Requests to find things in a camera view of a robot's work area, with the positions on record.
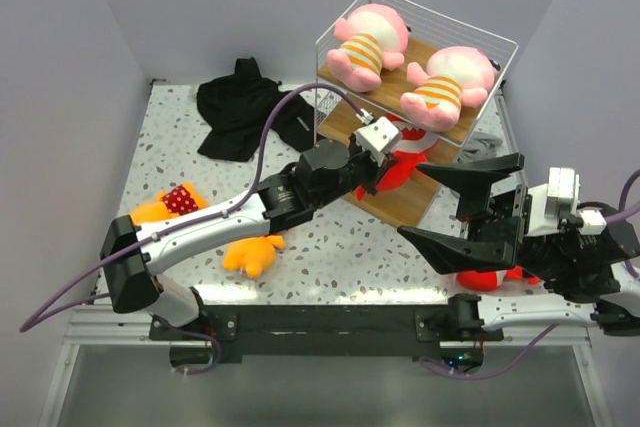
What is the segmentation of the pink striped plush doll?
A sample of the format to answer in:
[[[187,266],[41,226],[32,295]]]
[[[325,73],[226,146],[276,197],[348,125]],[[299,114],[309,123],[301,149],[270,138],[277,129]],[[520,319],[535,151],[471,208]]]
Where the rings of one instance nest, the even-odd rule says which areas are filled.
[[[366,93],[381,85],[383,70],[404,64],[410,30],[392,7],[369,3],[339,18],[334,36],[341,44],[327,53],[331,74],[348,89]]]
[[[438,50],[426,66],[407,66],[406,79],[414,86],[400,98],[400,107],[414,125],[433,132],[455,127],[464,107],[479,108],[488,99],[501,65],[481,50],[452,46]]]

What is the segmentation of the red whale plush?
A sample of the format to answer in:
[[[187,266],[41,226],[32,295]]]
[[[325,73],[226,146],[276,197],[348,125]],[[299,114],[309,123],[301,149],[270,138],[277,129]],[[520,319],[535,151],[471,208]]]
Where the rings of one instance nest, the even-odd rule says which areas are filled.
[[[400,130],[402,139],[393,150],[396,163],[378,182],[378,192],[392,191],[403,186],[416,171],[416,166],[428,161],[428,153],[439,141],[437,133],[415,127],[390,113],[385,113],[384,116]]]

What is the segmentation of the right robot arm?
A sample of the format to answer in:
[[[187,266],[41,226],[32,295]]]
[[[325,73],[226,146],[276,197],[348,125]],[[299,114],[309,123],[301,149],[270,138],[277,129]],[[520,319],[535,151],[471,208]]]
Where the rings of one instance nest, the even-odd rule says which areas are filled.
[[[580,202],[580,178],[569,167],[550,168],[541,185],[492,195],[494,183],[523,166],[519,153],[419,165],[419,171],[459,195],[459,236],[409,226],[397,230],[437,273],[519,267],[546,290],[537,297],[456,294],[443,312],[425,317],[425,325],[454,340],[517,325],[598,326],[607,335],[638,335],[639,274],[625,265],[639,255],[639,239],[628,220],[638,206],[616,210]]]

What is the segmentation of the red shark plush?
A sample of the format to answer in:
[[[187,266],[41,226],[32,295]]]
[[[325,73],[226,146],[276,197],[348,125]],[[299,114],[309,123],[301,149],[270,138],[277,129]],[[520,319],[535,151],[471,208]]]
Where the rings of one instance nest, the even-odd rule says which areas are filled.
[[[461,287],[476,292],[495,291],[505,281],[527,282],[529,285],[535,285],[541,282],[538,277],[531,276],[518,265],[509,270],[486,272],[471,270],[460,272],[456,275],[456,281]]]

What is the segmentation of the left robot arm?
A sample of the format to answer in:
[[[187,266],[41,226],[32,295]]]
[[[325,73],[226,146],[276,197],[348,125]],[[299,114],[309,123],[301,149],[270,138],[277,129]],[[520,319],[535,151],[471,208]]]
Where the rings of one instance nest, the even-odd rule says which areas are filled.
[[[386,171],[396,142],[324,139],[297,162],[229,201],[169,220],[113,220],[101,249],[104,277],[117,314],[145,311],[185,339],[200,337],[207,315],[200,294],[165,276],[189,257],[234,241],[279,233],[313,219],[356,188],[372,187]]]

